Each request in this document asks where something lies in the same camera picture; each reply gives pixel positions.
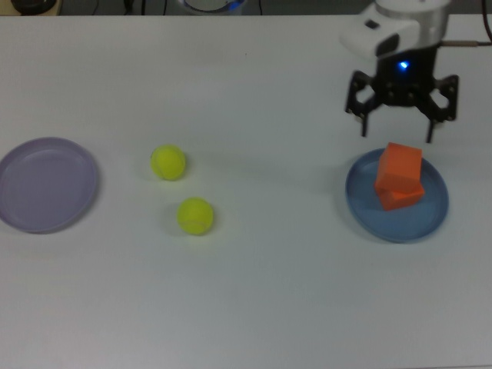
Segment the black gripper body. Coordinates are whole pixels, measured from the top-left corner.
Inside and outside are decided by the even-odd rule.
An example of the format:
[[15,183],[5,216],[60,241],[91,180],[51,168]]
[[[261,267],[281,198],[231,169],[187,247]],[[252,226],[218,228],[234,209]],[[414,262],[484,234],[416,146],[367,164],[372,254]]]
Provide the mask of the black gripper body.
[[431,97],[436,83],[434,66],[437,50],[437,46],[431,46],[378,57],[374,76],[374,106],[438,109]]

